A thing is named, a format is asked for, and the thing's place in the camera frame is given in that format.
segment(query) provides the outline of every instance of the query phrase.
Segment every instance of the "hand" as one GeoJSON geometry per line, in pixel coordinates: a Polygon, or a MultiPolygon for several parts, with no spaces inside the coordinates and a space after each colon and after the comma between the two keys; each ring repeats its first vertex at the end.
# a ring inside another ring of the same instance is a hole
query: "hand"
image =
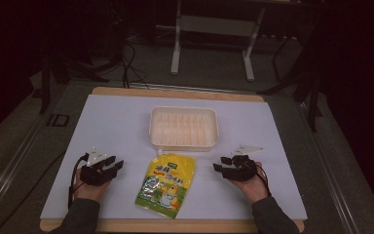
{"type": "Polygon", "coordinates": [[[74,184],[74,197],[75,198],[83,198],[83,199],[91,199],[98,203],[100,203],[102,196],[104,195],[105,190],[107,189],[108,185],[110,184],[111,180],[105,182],[100,186],[92,186],[84,183],[81,180],[81,169],[77,170],[76,182],[74,184]]]}
{"type": "MultiPolygon", "coordinates": [[[[262,167],[262,164],[260,162],[256,163],[257,166],[260,168],[262,167]]],[[[257,168],[257,173],[260,174],[260,176],[266,180],[265,175],[262,173],[262,170],[260,168],[257,168]]],[[[233,184],[238,186],[240,191],[244,194],[245,198],[251,203],[255,203],[261,199],[268,197],[268,191],[263,183],[263,181],[255,175],[253,178],[247,180],[247,181],[235,181],[230,180],[233,184]]]]}

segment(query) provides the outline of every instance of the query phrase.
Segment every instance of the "white paper sheet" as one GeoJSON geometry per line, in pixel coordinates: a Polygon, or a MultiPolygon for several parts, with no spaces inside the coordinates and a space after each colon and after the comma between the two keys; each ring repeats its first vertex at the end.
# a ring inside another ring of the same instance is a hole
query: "white paper sheet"
{"type": "Polygon", "coordinates": [[[249,156],[262,162],[271,192],[283,211],[292,219],[307,219],[267,103],[120,96],[89,96],[41,218],[64,218],[73,167],[93,146],[125,161],[107,189],[99,218],[167,218],[134,203],[147,167],[157,155],[148,135],[150,114],[156,106],[212,108],[217,115],[219,138],[211,151],[178,152],[197,161],[192,186],[177,218],[252,219],[243,194],[212,167],[220,163],[221,156],[230,157],[238,146],[246,144],[264,148],[249,156]]]}

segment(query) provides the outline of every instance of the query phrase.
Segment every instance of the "plastic container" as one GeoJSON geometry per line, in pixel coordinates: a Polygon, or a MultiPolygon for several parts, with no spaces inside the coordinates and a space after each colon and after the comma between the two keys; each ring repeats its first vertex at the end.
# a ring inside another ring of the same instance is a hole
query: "plastic container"
{"type": "Polygon", "coordinates": [[[218,138],[215,112],[207,108],[155,107],[150,137],[158,150],[209,151],[218,138]]]}

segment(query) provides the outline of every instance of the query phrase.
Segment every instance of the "sleeve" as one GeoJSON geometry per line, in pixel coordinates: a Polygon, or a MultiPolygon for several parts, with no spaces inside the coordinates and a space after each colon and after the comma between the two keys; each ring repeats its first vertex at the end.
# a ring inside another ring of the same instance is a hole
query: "sleeve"
{"type": "Polygon", "coordinates": [[[99,203],[94,200],[75,199],[60,227],[51,231],[50,234],[94,234],[99,207],[99,203]]]}
{"type": "Polygon", "coordinates": [[[251,205],[254,222],[262,234],[296,234],[299,229],[279,207],[275,198],[268,197],[251,205]]]}

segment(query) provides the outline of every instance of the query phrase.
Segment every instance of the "yellow snack bag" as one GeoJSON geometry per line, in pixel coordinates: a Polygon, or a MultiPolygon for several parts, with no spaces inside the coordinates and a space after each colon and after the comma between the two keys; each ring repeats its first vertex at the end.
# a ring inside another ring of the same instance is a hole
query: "yellow snack bag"
{"type": "Polygon", "coordinates": [[[153,159],[135,203],[175,218],[187,195],[195,166],[194,158],[179,154],[169,153],[153,159]]]}

